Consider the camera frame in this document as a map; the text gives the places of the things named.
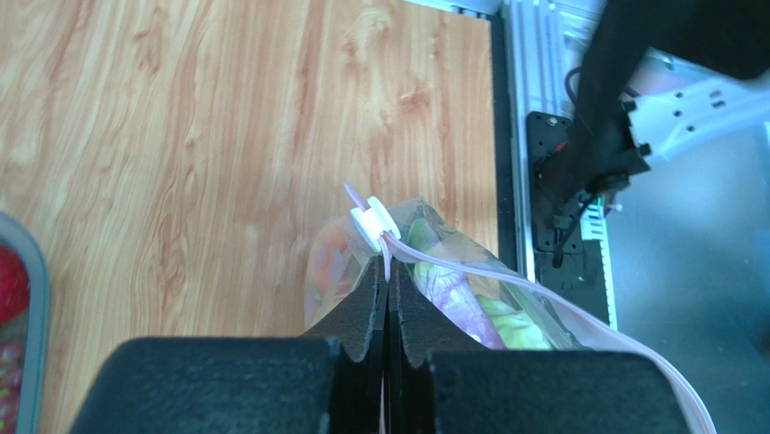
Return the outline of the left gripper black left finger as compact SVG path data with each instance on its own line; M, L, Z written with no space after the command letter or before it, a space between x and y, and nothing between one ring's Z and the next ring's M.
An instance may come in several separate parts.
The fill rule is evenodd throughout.
M297 337L143 337L103 363L75 433L374 433L382 258Z

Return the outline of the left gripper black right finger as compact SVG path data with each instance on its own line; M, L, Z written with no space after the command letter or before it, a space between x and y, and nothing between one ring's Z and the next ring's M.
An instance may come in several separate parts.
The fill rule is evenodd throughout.
M493 351L463 333L394 262L388 289L391 433L685 433L648 359L595 351Z

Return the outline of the clear zip top bag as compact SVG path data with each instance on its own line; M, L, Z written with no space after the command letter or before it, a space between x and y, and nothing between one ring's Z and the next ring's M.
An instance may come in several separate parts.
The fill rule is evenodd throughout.
M668 360L619 332L612 322L599 319L554 291L507 268L489 250L446 223L424 200L411 199L389 207L377 197L361 197L353 188L347 193L352 200L351 210L326 224L315 238L329 232L345 237L348 251L355 258L352 270L346 273L352 282L346 297L353 292L371 259L384 259L389 277L394 276L398 263L407 266L411 278L418 262L464 272L475 296L498 299L525 311L551 343L553 349L550 351L588 349L648 358L670 382L690 430L694 433L715 431L704 401ZM305 326L314 326L325 316L313 322L305 320Z

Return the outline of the pale green cabbage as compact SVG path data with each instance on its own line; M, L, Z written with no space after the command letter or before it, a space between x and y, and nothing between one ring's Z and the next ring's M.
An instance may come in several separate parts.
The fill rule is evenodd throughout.
M475 298L485 314L490 317L507 349L553 349L549 340L525 311L517 310L498 299L482 295L476 295Z

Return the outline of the purple eggplant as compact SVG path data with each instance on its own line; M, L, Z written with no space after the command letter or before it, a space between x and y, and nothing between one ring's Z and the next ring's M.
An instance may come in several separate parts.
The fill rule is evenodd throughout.
M420 292L466 335L490 349L506 348L491 318L476 300L464 272L418 262L412 278Z

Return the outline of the orange peach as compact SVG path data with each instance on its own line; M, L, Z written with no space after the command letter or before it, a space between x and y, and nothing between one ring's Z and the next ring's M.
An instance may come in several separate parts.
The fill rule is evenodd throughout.
M339 233L319 235L310 249L305 274L305 320L325 316L351 291L354 256Z

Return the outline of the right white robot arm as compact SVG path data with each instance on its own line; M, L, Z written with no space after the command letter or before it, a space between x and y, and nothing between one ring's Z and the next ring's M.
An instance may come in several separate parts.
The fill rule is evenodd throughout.
M766 1L607 1L563 146L539 166L551 210L617 192L651 164L769 119Z

